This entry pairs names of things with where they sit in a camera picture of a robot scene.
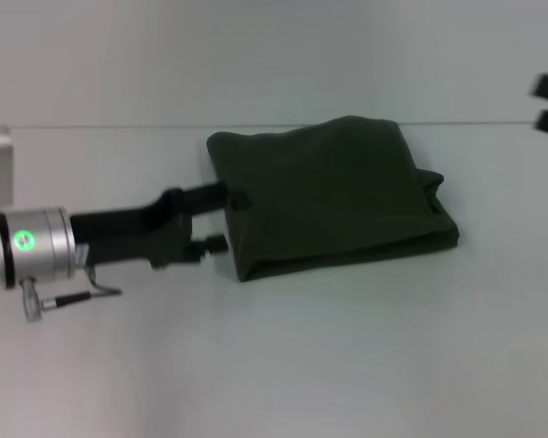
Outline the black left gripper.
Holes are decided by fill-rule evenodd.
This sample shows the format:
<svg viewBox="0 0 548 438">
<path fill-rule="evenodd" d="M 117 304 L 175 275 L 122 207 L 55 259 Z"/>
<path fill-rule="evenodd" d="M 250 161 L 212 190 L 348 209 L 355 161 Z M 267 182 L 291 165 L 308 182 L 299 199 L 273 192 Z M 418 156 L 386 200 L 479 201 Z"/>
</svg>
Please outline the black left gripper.
<svg viewBox="0 0 548 438">
<path fill-rule="evenodd" d="M 159 269 L 227 253 L 223 234 L 193 238 L 193 217 L 249 207 L 244 191 L 214 182 L 187 190 L 168 189 L 140 207 L 73 214 L 70 224 L 76 244 L 87 247 L 85 266 L 140 260 Z"/>
</svg>

